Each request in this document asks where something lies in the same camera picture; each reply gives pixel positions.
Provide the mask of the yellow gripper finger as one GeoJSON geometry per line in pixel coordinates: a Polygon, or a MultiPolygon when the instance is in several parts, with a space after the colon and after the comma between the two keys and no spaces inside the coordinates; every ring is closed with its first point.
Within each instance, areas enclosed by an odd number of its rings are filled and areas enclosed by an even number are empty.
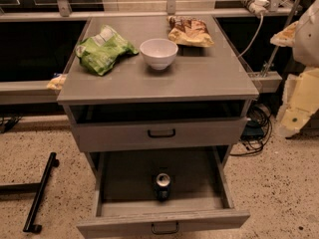
{"type": "Polygon", "coordinates": [[[279,47],[293,47],[295,44],[295,32],[298,22],[295,21],[284,28],[282,31],[274,34],[270,43],[279,47]]]}

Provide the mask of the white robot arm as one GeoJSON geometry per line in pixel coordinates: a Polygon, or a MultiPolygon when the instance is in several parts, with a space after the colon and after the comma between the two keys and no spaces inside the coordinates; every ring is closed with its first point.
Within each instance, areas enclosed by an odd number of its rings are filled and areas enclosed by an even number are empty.
{"type": "Polygon", "coordinates": [[[275,34],[270,43],[291,47],[294,60],[305,66],[298,77],[288,76],[277,115],[278,134],[291,137],[319,110],[319,0],[298,21],[275,34]]]}

